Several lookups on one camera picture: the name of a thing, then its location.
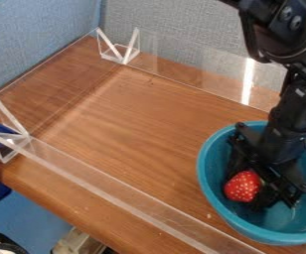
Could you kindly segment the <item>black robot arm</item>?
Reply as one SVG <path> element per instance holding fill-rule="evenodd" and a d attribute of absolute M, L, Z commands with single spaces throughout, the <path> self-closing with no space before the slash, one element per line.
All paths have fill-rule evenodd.
<path fill-rule="evenodd" d="M 257 132 L 233 126 L 227 178 L 252 169 L 261 187 L 248 206 L 261 210 L 296 205 L 306 193 L 297 160 L 306 153 L 306 0 L 219 0 L 236 9 L 248 55 L 263 64 L 281 64 L 287 73 L 280 100 Z"/>

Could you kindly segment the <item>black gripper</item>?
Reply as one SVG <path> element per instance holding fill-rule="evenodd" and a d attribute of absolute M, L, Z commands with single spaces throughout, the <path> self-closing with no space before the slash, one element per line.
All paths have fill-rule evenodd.
<path fill-rule="evenodd" d="M 292 208 L 306 193 L 306 180 L 297 161 L 271 163 L 257 151 L 259 138 L 260 132 L 243 122 L 233 125 L 233 133 L 228 137 L 231 154 L 227 180 L 241 171 L 253 171 L 260 177 L 261 189 L 248 205 L 249 209 L 263 211 L 279 202 Z"/>

